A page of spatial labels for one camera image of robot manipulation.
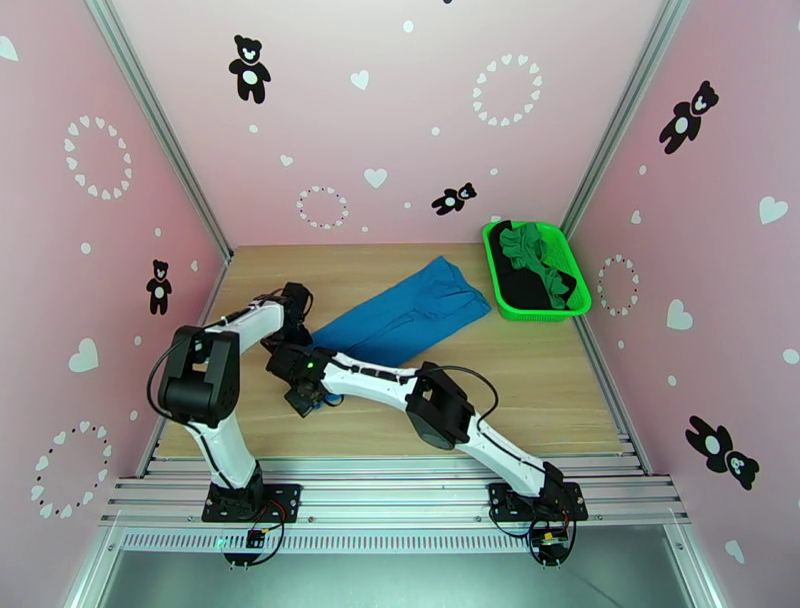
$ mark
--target pink wall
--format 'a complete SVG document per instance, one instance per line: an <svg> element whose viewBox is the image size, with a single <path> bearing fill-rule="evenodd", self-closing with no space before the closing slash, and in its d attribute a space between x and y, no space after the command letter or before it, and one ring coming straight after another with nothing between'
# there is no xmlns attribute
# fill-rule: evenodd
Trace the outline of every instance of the pink wall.
<svg viewBox="0 0 800 608"><path fill-rule="evenodd" d="M197 321L221 258L82 2L4 3L0 90L0 603L41 608L64 601L134 472L149 367Z"/></svg>
<svg viewBox="0 0 800 608"><path fill-rule="evenodd" d="M226 236L250 245L560 223L660 1L114 5ZM228 71L237 34L263 44L263 103ZM477 197L438 216L466 182Z"/></svg>
<svg viewBox="0 0 800 608"><path fill-rule="evenodd" d="M693 3L573 240L634 425L745 608L800 596L799 21L794 0ZM718 104L665 154L673 106L704 80ZM752 490L731 459L706 467L686 438L691 416L758 462Z"/></svg>

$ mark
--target white dot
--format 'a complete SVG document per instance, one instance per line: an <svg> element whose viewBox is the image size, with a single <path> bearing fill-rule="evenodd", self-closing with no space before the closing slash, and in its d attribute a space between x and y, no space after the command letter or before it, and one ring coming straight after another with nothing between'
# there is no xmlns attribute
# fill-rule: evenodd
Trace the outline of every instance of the white dot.
<svg viewBox="0 0 800 608"><path fill-rule="evenodd" d="M793 348L787 348L783 351L783 360L789 365L797 365L800 363L800 353Z"/></svg>

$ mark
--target black mounting plate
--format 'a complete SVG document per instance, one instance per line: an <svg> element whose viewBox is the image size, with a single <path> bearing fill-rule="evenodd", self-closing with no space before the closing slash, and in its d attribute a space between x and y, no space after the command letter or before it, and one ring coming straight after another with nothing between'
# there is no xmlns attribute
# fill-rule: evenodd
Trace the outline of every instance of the black mounting plate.
<svg viewBox="0 0 800 608"><path fill-rule="evenodd" d="M496 522L531 522L534 519L562 521L562 509L574 521L589 519L580 486L569 481L562 482L561 485L566 492L562 490L555 499L554 502L558 504L543 504L539 498L520 496L507 483L490 483L487 489L492 519ZM551 514L552 517L544 517L545 514Z"/></svg>
<svg viewBox="0 0 800 608"><path fill-rule="evenodd" d="M243 523L243 522L264 522L264 523L280 523L281 518L286 524L293 524L297 521L297 509L300 506L300 493L303 486L292 483L271 483L263 484L264 494L263 500L266 502L266 508L259 509L260 517L255 519L255 515L249 518L242 518L241 514L237 517L233 513L233 509L229 509L225 501L219 500L219 492L212 485L206 498L205 507L203 508L202 520L207 523ZM272 502L276 502L283 508L283 512L278 509Z"/></svg>

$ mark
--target green cloth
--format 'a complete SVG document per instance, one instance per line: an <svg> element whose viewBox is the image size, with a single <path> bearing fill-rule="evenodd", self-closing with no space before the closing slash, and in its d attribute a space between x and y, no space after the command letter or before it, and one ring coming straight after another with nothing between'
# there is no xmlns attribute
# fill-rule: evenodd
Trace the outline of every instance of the green cloth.
<svg viewBox="0 0 800 608"><path fill-rule="evenodd" d="M515 270L527 268L538 274L554 310L564 310L567 303L561 296L569 291L561 280L556 268L544 264L547 255L547 243L534 222L527 222L516 228L506 228L500 233L500 245L503 255L511 260Z"/></svg>

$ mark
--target blue cloth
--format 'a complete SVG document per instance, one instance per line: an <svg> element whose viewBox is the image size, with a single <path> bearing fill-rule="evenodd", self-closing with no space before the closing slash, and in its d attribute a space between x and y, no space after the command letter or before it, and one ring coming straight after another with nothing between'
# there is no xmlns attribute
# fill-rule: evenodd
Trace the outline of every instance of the blue cloth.
<svg viewBox="0 0 800 608"><path fill-rule="evenodd" d="M312 339L314 346L398 367L489 310L483 294L440 256L332 321Z"/></svg>

